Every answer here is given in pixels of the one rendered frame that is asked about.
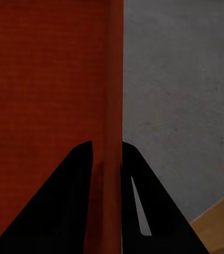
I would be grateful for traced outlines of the storage box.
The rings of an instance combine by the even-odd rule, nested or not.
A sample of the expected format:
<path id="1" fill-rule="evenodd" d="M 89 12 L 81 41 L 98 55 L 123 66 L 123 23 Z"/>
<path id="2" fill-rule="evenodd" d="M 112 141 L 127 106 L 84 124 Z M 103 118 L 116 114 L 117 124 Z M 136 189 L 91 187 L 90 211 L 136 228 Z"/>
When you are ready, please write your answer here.
<path id="1" fill-rule="evenodd" d="M 83 254 L 122 254 L 123 0 L 0 0 L 0 236 L 92 141 Z"/>

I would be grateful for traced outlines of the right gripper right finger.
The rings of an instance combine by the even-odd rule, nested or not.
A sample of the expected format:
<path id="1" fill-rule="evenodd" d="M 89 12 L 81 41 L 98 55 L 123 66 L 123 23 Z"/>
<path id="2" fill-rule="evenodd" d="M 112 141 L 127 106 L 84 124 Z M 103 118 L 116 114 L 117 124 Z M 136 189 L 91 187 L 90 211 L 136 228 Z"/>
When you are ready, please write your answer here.
<path id="1" fill-rule="evenodd" d="M 140 151 L 122 142 L 122 254 L 210 254 Z M 132 178 L 152 236 L 140 232 Z"/>

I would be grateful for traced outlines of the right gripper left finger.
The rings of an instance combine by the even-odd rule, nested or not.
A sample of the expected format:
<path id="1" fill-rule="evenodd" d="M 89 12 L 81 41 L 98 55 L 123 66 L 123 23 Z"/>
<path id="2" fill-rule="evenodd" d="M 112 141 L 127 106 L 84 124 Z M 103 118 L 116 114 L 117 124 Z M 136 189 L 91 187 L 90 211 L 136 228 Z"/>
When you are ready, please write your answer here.
<path id="1" fill-rule="evenodd" d="M 0 236 L 0 254 L 83 254 L 93 145 L 76 146 Z"/>

